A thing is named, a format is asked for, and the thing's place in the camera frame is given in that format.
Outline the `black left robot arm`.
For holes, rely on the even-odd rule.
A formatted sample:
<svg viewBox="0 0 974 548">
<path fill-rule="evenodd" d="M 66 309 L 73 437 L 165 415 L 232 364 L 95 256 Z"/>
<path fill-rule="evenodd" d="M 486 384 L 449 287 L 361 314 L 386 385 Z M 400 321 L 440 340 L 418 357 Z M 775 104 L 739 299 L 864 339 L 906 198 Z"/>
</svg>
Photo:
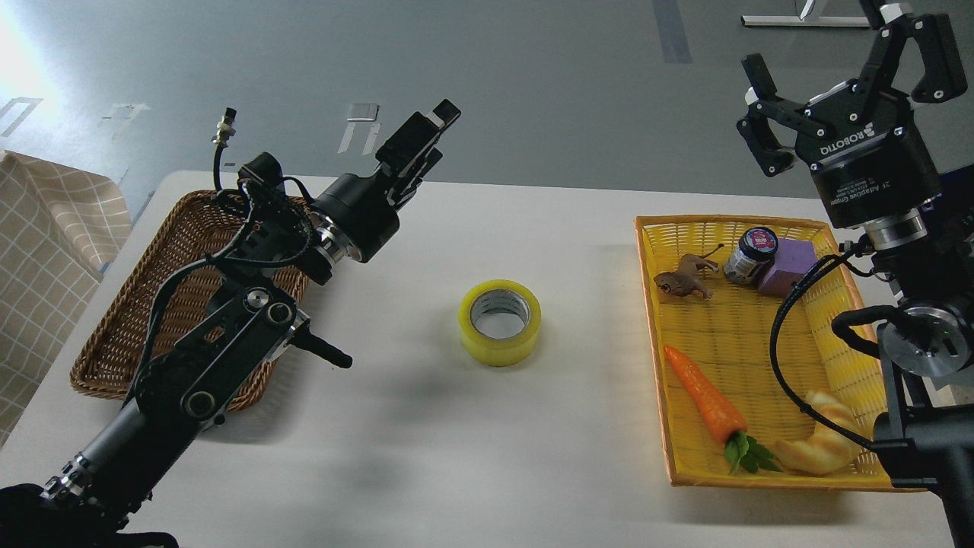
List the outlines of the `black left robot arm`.
<svg viewBox="0 0 974 548">
<path fill-rule="evenodd" d="M 352 358 L 310 331 L 295 296 L 272 277 L 294 267 L 326 284 L 340 260 L 368 263 L 399 229 L 399 210 L 441 160 L 439 139 L 460 118 L 452 101 L 410 116 L 377 150 L 367 177 L 344 174 L 302 201 L 263 152 L 240 167 L 226 190 L 213 173 L 215 202 L 243 225 L 217 253 L 181 266 L 158 288 L 142 354 L 118 416 L 46 485 L 2 490 L 4 547 L 175 547 L 173 534 L 125 533 L 129 517 L 202 431 L 225 419 L 234 395 L 259 365 L 289 347 L 339 368 Z M 154 354 L 164 312 L 182 282 L 212 267 L 221 284 L 204 319 Z"/>
</svg>

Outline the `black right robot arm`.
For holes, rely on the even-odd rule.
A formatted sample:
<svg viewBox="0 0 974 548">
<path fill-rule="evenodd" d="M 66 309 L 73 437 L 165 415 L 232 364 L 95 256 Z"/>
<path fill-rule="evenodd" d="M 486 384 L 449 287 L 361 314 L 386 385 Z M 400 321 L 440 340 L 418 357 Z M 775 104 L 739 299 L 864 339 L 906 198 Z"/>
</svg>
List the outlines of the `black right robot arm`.
<svg viewBox="0 0 974 548">
<path fill-rule="evenodd" d="M 923 381 L 972 368 L 972 170 L 943 186 L 914 121 L 914 104 L 959 97 L 967 80 L 946 14 L 914 14 L 904 3 L 863 1 L 876 32 L 858 77 L 799 104 L 777 94 L 758 53 L 742 60 L 748 111 L 737 121 L 766 177 L 800 160 L 835 228 L 864 236 L 804 274 L 770 330 L 772 371 L 794 405 L 879 457 L 894 488 L 926 489 L 943 503 L 956 547 L 972 545 L 972 406 L 936 408 Z M 876 358 L 886 412 L 873 440 L 840 426 L 788 385 L 777 339 L 794 303 L 850 257 L 869 254 L 896 305 L 839 313 L 832 332 Z"/>
</svg>

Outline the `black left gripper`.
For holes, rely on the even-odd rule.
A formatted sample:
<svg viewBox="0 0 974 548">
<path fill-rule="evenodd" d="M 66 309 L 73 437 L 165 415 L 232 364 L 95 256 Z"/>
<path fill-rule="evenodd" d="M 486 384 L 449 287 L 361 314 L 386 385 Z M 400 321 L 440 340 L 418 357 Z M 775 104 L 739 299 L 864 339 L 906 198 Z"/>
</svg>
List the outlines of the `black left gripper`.
<svg viewBox="0 0 974 548">
<path fill-rule="evenodd" d="M 314 199 L 313 211 L 343 232 L 353 260 L 368 263 L 399 230 L 399 210 L 442 159 L 436 145 L 460 114 L 447 98 L 431 113 L 414 112 L 377 150 L 380 170 L 368 177 L 342 174 Z"/>
</svg>

